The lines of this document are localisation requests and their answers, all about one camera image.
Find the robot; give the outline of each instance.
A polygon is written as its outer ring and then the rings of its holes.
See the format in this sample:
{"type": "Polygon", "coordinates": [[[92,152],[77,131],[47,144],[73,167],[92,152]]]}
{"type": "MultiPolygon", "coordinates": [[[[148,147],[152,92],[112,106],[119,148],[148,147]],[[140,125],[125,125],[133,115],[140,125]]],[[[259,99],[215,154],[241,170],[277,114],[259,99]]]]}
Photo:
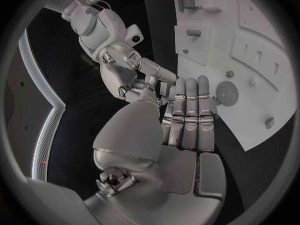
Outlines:
{"type": "Polygon", "coordinates": [[[93,143],[99,192],[86,204],[94,216],[103,224],[105,214],[119,216],[118,224],[213,221],[225,200],[226,176],[214,153],[218,115],[207,77],[177,78],[141,57],[133,48],[144,39],[139,27],[126,28],[111,9],[99,11],[85,0],[51,0],[46,7],[70,22],[82,49],[100,63],[111,94],[129,102],[93,143]],[[186,214],[176,212],[184,206],[191,206],[186,214]]]}

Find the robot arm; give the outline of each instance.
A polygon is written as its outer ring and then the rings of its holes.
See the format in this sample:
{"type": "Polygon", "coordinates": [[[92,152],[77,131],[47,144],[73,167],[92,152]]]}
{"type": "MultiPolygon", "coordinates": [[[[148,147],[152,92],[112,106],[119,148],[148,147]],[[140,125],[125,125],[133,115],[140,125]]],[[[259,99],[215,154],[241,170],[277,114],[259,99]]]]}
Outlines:
{"type": "Polygon", "coordinates": [[[133,24],[126,28],[111,9],[99,11],[85,0],[52,0],[46,7],[70,22],[83,50],[100,63],[102,80],[114,97],[134,102],[145,87],[154,89],[158,81],[176,81],[174,73],[133,49],[144,40],[139,27],[133,24]],[[144,73],[145,80],[138,79],[136,71],[144,73]]]}

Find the dark floor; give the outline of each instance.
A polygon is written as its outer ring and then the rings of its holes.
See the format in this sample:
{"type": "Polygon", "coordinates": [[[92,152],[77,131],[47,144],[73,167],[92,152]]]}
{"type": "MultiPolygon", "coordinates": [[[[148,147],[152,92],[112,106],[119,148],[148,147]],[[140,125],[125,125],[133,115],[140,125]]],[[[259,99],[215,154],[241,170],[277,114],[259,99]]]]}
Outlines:
{"type": "MultiPolygon", "coordinates": [[[[136,49],[143,56],[176,71],[177,57],[173,37],[170,38],[173,33],[170,28],[175,25],[176,17],[175,11],[166,8],[173,8],[174,1],[109,0],[109,3],[127,26],[136,23],[141,28],[145,41],[136,49]]],[[[101,80],[99,65],[83,52],[70,24],[59,14],[42,10],[29,28],[29,38],[43,73],[67,104],[53,141],[48,180],[75,190],[83,199],[88,198],[97,189],[95,179],[98,170],[93,162],[93,140],[126,102],[115,99],[107,91],[101,80]]],[[[292,127],[291,119],[275,136],[245,153],[222,120],[216,123],[217,152],[223,160],[227,177],[227,198],[216,224],[227,224],[268,187],[285,156],[292,127]]],[[[296,208],[291,208],[289,203],[295,201],[299,183],[298,179],[284,202],[264,224],[274,224],[280,214],[297,219],[296,208]]],[[[0,211],[8,214],[8,219],[0,220],[0,224],[20,224],[26,214],[15,203],[3,182],[0,182],[1,187],[5,192],[0,196],[0,204],[3,204],[0,211]],[[15,210],[22,220],[15,216],[15,210]]]]}

